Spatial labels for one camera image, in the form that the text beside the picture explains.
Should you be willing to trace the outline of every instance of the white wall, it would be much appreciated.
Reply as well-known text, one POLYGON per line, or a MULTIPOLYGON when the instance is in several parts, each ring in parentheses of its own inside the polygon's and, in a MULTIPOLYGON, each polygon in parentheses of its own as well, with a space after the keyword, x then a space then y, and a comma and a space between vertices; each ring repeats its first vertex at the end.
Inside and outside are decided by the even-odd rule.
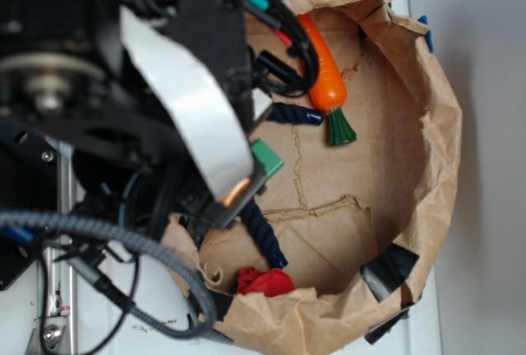
POLYGON ((436 263, 442 348, 526 353, 526 0, 409 0, 464 109, 453 226, 436 263))

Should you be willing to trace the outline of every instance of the gray braided cable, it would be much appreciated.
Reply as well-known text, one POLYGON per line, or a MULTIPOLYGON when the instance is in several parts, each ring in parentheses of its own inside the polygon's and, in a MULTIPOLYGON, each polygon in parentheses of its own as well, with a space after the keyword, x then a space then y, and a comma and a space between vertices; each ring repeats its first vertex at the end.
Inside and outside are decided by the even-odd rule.
POLYGON ((0 212, 0 228, 6 226, 23 227, 30 229, 49 229, 79 236, 97 238, 103 241, 117 240, 131 251, 149 255, 163 265, 178 273, 190 286, 190 290, 205 316, 205 322, 197 324, 188 330, 174 330, 156 319, 148 316, 136 307, 130 313, 142 319, 152 328, 159 330, 174 339, 190 339, 204 334, 212 329, 217 320, 217 311, 214 301, 198 272, 191 269, 173 250, 160 246, 157 242, 132 232, 129 229, 119 228, 110 222, 90 217, 75 215, 60 215, 50 212, 8 211, 0 212))

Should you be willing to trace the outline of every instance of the black tape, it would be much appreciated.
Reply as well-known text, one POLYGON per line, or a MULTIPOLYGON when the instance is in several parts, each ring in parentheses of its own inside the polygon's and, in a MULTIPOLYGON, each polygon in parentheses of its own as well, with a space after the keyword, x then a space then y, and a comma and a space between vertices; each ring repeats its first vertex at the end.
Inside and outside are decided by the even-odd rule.
POLYGON ((392 318, 389 318, 384 323, 377 325, 374 328, 371 328, 369 330, 369 333, 363 336, 363 338, 370 345, 373 345, 379 339, 384 337, 385 334, 389 333, 393 326, 395 326, 400 320, 405 320, 406 318, 409 318, 409 307, 404 307, 398 314, 396 314, 392 318))
POLYGON ((363 279, 378 302, 389 297, 408 279, 418 255, 395 244, 360 268, 363 279))
MULTIPOLYGON (((223 321, 224 317, 227 315, 228 310, 230 309, 230 306, 232 305, 234 296, 230 293, 222 293, 222 292, 216 292, 209 290, 210 295, 212 295, 212 298, 214 299, 215 307, 217 308, 217 320, 223 321)), ((188 298, 188 301, 193 307, 193 312, 188 314, 188 320, 193 323, 193 319, 197 320, 197 315, 195 311, 197 310, 197 303, 196 299, 194 298, 193 294, 190 294, 190 297, 188 298)), ((211 341, 214 341, 216 343, 221 344, 233 344, 233 340, 229 338, 228 336, 225 336, 218 330, 211 330, 210 332, 203 334, 201 336, 203 339, 208 339, 211 341)))

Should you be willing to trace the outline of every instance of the blue tape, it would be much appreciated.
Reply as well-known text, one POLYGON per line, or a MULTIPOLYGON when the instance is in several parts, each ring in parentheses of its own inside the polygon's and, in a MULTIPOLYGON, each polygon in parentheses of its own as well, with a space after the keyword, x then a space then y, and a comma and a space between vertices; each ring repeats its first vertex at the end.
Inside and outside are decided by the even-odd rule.
MULTIPOLYGON (((429 21, 427 20, 427 16, 424 14, 420 18, 418 18, 418 22, 422 22, 423 24, 429 25, 429 21)), ((431 32, 431 29, 424 35, 426 38, 427 46, 429 47, 429 50, 434 53, 435 52, 435 45, 433 44, 433 33, 431 32)))

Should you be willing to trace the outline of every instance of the green block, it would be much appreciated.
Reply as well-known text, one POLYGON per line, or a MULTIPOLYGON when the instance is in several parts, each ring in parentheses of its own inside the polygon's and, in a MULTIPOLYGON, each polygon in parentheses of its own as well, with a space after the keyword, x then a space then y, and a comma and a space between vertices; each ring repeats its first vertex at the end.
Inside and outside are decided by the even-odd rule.
POLYGON ((265 167, 267 180, 283 167, 283 160, 262 139, 257 139, 251 149, 257 160, 265 167))

